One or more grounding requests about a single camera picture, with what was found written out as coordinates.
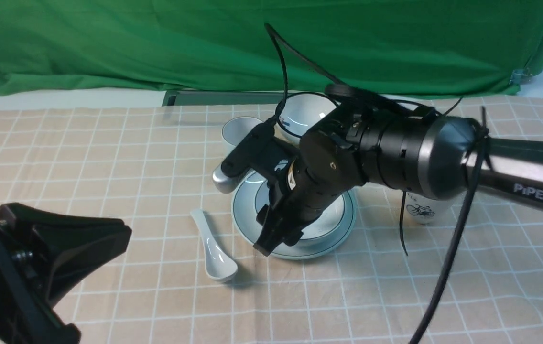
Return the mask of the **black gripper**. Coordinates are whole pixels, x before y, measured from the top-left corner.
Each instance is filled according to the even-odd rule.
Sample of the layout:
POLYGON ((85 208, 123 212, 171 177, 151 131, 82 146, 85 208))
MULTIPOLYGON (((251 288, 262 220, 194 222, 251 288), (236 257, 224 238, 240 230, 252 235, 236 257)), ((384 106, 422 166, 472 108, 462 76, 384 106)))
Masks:
POLYGON ((295 246, 307 225, 317 220, 344 192, 369 182, 362 164, 359 140, 365 128, 361 115, 332 115, 307 131, 298 148, 281 143, 273 135, 266 150, 288 164, 271 163, 270 201, 256 215, 262 226, 254 248, 269 257, 284 242, 295 246))

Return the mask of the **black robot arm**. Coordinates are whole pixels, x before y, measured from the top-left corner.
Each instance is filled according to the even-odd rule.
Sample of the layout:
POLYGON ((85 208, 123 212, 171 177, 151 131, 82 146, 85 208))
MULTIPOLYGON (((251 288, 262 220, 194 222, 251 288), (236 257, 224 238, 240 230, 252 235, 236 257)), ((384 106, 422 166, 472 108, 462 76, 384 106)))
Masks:
POLYGON ((473 187, 543 211, 543 141, 493 139, 483 123, 337 108, 300 139, 270 184, 253 246, 293 246, 344 192, 366 183, 450 200, 473 187))

